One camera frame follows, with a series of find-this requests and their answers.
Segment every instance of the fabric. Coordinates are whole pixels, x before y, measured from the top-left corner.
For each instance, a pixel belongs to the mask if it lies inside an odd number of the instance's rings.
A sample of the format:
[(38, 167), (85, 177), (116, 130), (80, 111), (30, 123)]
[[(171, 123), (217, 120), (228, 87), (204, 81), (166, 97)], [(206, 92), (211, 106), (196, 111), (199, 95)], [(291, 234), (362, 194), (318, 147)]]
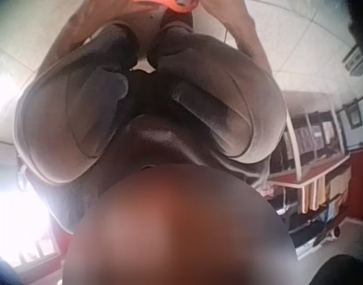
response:
[(310, 184), (310, 201), (309, 208), (310, 210), (317, 211), (319, 208), (318, 204), (318, 189), (317, 189), (317, 181)]
[(351, 177), (352, 172), (351, 167), (349, 167), (342, 174), (330, 181), (330, 199), (333, 199), (336, 195), (343, 194), (348, 190)]
[(298, 190), (299, 213), (317, 211), (326, 202), (325, 176)]
[(298, 212), (306, 214), (310, 209), (310, 192), (313, 190), (313, 184), (309, 184), (298, 190)]
[(137, 40), (109, 26), (35, 80), (15, 117), (27, 176), (73, 232), (107, 189), (148, 166), (214, 167), (258, 188), (286, 121), (274, 79), (246, 54), (188, 29), (154, 41), (157, 69), (130, 71)]
[(326, 197), (325, 176), (323, 176), (317, 181), (317, 203), (323, 205), (326, 202)]

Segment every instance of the dark object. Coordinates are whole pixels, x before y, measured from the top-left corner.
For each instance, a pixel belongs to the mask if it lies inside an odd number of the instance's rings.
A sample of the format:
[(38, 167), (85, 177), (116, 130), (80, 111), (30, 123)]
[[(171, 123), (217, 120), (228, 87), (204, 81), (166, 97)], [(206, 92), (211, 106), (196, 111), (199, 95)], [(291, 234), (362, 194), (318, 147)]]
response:
[(349, 255), (330, 258), (310, 285), (363, 284), (363, 263)]
[(363, 55), (359, 47), (354, 46), (343, 60), (345, 68), (350, 76), (360, 77), (363, 75)]
[(359, 104), (354, 101), (350, 105), (345, 106), (346, 116), (348, 117), (351, 129), (357, 129), (363, 125), (361, 110), (359, 109)]
[(335, 227), (333, 231), (334, 237), (338, 238), (341, 235), (341, 230), (339, 227)]
[(188, 13), (177, 13), (174, 10), (167, 9), (164, 13), (162, 21), (160, 23), (160, 28), (164, 28), (164, 26), (172, 23), (180, 21), (184, 24), (188, 25), (191, 29), (193, 29), (193, 14), (192, 12)]
[(363, 55), (363, 1), (348, 0), (348, 8), (352, 18), (349, 29)]
[(2, 260), (0, 260), (0, 285), (23, 285), (16, 271)]

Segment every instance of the wall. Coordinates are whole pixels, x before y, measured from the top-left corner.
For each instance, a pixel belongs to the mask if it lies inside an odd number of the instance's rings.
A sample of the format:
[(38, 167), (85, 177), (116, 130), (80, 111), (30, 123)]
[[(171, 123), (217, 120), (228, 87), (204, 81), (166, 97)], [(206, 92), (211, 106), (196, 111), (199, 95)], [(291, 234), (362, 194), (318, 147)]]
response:
[[(363, 100), (359, 102), (359, 108), (361, 110), (362, 122), (363, 122)], [(343, 125), (343, 131), (346, 137), (346, 146), (348, 149), (357, 148), (359, 143), (363, 143), (363, 126), (357, 129), (351, 129), (346, 112), (343, 110), (340, 112), (340, 118)]]

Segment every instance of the ceiling tile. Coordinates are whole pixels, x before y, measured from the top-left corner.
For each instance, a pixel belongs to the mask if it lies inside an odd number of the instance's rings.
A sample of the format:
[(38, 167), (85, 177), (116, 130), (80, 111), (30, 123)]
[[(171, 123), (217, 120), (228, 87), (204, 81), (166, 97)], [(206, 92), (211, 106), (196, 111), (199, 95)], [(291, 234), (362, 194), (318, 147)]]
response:
[(310, 77), (280, 71), (275, 75), (275, 80), (282, 91), (302, 91)]
[(342, 78), (348, 74), (345, 69), (345, 64), (343, 64), (342, 61), (350, 50), (351, 48), (342, 44), (334, 57), (317, 73), (317, 76), (331, 80), (342, 80)]
[(0, 1), (0, 48), (32, 70), (81, 0)]
[(299, 16), (311, 20), (316, 12), (316, 8), (310, 1), (296, 1), (296, 0), (260, 0), (259, 2), (268, 3), (286, 10), (290, 10)]
[(312, 23), (281, 70), (315, 75), (337, 54), (342, 45), (331, 33)]
[[(247, 6), (271, 68), (277, 71), (287, 60), (310, 22), (272, 5), (250, 1)], [(236, 48), (231, 34), (228, 34), (226, 42)]]
[(322, 1), (313, 21), (350, 48), (355, 45), (354, 38), (349, 31), (351, 17), (345, 0)]

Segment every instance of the shelf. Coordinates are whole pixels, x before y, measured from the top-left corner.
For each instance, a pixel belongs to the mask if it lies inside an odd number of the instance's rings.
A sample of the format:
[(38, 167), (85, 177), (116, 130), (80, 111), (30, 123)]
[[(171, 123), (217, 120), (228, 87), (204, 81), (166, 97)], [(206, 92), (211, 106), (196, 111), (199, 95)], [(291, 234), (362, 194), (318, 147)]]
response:
[(296, 181), (296, 171), (293, 170), (290, 172), (282, 172), (271, 175), (268, 179), (268, 183), (271, 185), (300, 189), (313, 183), (318, 178), (328, 174), (329, 172), (346, 162), (349, 158), (349, 156), (341, 155), (318, 161), (315, 165), (307, 168), (307, 173), (299, 182)]

